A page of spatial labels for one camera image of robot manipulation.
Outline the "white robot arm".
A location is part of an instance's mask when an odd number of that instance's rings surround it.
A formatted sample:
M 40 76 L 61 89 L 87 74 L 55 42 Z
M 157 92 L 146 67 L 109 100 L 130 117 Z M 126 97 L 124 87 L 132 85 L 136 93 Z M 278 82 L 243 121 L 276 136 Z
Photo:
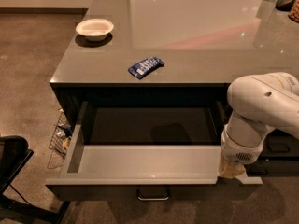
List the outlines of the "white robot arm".
M 240 77 L 229 85 L 227 102 L 232 114 L 221 134 L 221 177 L 245 175 L 245 166 L 257 161 L 275 129 L 299 138 L 299 81 L 293 75 Z

